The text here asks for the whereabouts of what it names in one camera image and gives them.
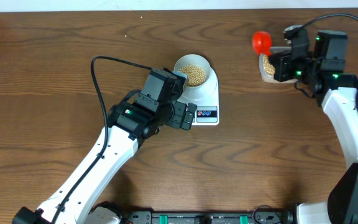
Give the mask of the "red plastic scoop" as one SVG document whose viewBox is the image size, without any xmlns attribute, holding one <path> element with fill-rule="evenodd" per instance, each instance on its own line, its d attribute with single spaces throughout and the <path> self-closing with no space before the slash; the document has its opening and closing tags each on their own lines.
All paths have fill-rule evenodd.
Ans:
<svg viewBox="0 0 358 224">
<path fill-rule="evenodd" d="M 272 39 L 268 32 L 258 31 L 252 36 L 252 48 L 256 54 L 271 55 Z"/>
</svg>

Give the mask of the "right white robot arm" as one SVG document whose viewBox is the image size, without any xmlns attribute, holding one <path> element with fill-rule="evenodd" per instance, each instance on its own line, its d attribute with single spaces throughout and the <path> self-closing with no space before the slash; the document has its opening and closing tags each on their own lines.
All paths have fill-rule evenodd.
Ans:
<svg viewBox="0 0 358 224">
<path fill-rule="evenodd" d="M 304 83 L 316 99 L 340 142 L 347 170 L 324 202 L 301 203 L 283 223 L 358 223 L 358 79 L 345 74 L 348 37 L 345 32 L 320 30 L 309 50 L 308 31 L 301 29 L 288 47 L 267 43 L 262 57 L 273 67 L 273 79 Z"/>
</svg>

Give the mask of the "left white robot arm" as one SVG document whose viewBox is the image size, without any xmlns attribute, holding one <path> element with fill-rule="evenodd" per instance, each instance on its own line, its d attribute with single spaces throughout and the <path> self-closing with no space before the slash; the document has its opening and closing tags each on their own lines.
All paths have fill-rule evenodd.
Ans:
<svg viewBox="0 0 358 224">
<path fill-rule="evenodd" d="M 163 125 L 189 130 L 195 113 L 195 104 L 175 96 L 161 102 L 130 91 L 105 113 L 98 140 L 65 183 L 35 211 L 22 207 L 13 223 L 95 223 L 94 203 L 142 143 Z"/>
</svg>

